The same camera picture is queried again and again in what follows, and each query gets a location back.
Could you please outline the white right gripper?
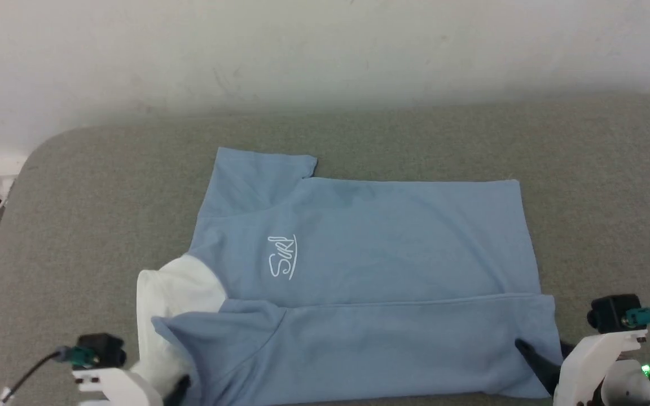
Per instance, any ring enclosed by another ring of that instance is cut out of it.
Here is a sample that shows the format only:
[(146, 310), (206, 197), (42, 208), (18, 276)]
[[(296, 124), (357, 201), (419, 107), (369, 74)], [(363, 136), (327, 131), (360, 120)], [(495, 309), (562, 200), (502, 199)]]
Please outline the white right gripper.
[(554, 405), (585, 405), (622, 352), (642, 347), (647, 329), (591, 335), (577, 345), (562, 340), (561, 367), (536, 352), (523, 339), (514, 345), (538, 378)]

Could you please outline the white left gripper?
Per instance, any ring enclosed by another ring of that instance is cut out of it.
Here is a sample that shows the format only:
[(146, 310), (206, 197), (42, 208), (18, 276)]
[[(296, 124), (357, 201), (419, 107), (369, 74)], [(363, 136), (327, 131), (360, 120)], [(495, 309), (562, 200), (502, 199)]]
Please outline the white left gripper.
[[(151, 373), (141, 365), (133, 368), (80, 368), (72, 370), (77, 390), (98, 395), (79, 405), (163, 405), (163, 396), (155, 388)], [(164, 406), (181, 406), (191, 386), (189, 375), (183, 376), (164, 398)]]

